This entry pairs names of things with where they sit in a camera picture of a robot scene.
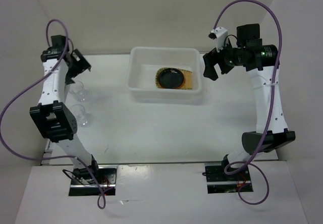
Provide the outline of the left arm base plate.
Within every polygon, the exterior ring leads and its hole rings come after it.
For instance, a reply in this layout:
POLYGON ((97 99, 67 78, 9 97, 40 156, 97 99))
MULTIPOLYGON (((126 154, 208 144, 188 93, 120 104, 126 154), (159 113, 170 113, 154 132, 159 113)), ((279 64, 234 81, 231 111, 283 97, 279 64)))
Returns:
MULTIPOLYGON (((99 188, 92 177, 86 172, 86 176, 74 175, 76 170, 62 170, 71 180, 69 196, 97 196, 100 194, 99 188)), ((116 192, 117 166, 100 165, 98 174, 95 176, 105 196, 114 196, 116 192)))

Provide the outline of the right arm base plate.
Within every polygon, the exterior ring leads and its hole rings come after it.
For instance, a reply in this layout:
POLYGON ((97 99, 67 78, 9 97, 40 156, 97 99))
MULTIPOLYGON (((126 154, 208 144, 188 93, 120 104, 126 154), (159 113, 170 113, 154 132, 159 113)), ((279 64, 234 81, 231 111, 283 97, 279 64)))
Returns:
POLYGON ((206 163, 204 166, 202 175, 206 178, 208 194, 238 193, 240 187, 241 192, 253 192, 248 169, 235 175, 226 175, 220 162, 206 163))

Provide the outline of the black round dish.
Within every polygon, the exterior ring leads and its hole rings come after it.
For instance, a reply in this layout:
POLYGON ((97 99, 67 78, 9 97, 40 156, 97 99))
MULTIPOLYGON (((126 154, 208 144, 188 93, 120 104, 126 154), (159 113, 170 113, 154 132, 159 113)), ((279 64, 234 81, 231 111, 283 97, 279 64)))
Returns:
POLYGON ((157 82, 165 89, 178 89, 184 83, 184 74, 175 68, 166 68, 157 76, 157 82))

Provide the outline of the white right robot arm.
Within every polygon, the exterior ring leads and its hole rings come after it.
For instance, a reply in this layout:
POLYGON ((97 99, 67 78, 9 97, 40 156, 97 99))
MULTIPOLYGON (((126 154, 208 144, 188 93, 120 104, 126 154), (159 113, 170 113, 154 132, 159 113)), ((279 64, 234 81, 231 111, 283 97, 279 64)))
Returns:
POLYGON ((235 67, 244 67, 255 96, 256 130, 243 133, 242 146, 222 161, 223 178, 232 180, 257 153, 268 153, 285 146, 296 139, 296 134, 289 130, 282 109, 278 48, 262 43, 260 25, 237 27, 236 47, 232 46, 229 33, 223 27, 212 29, 208 36, 216 41, 216 47, 203 56, 203 76, 215 81, 219 77, 215 66, 219 66, 222 75, 235 67))

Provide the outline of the woven bamboo tray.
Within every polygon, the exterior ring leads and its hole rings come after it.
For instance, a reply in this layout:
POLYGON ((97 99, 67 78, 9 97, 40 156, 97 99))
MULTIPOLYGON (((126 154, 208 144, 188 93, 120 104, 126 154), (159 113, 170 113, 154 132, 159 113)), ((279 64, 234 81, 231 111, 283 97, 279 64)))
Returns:
MULTIPOLYGON (((164 70, 164 69, 166 69, 166 68, 160 68, 160 69, 157 71, 156 75, 155 75, 155 84, 156 84, 156 87, 157 87, 157 88, 165 89, 165 88, 162 88, 162 87, 159 85, 159 83, 157 82, 157 76, 158 76, 158 74, 159 74, 162 70, 164 70)), ((178 89, 180 89, 180 90, 191 90, 191 89, 192 89, 192 72, 191 72, 191 71, 189 71, 189 70, 185 70, 185 69, 178 69, 178 70, 180 70, 180 71, 184 74, 184 83, 183 83, 183 85, 182 85, 180 88, 178 88, 178 89)))

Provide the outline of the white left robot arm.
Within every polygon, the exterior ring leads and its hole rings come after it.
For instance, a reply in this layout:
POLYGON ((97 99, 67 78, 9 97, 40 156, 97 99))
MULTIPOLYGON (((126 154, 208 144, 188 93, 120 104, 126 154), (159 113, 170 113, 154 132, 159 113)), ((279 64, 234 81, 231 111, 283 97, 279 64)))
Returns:
POLYGON ((72 178, 82 184, 100 179, 98 164, 77 136, 77 120, 65 105, 69 86, 74 78, 91 69, 79 50, 67 50, 69 40, 63 35, 51 37, 52 45, 40 58, 46 79, 37 106, 30 108, 30 116, 43 138, 56 143, 66 155, 72 156, 72 178))

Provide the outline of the clear plastic cup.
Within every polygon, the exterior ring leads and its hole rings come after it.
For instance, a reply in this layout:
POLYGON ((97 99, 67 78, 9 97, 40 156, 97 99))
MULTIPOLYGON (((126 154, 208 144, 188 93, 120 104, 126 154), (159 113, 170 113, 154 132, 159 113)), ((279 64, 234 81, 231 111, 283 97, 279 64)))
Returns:
POLYGON ((76 118, 76 122, 81 127, 86 127, 89 124, 89 119, 85 107, 80 104, 75 104, 69 108, 71 113, 76 118))
POLYGON ((87 92, 84 89, 84 84, 78 80, 70 85, 69 93, 78 102, 84 102, 87 98, 87 92))

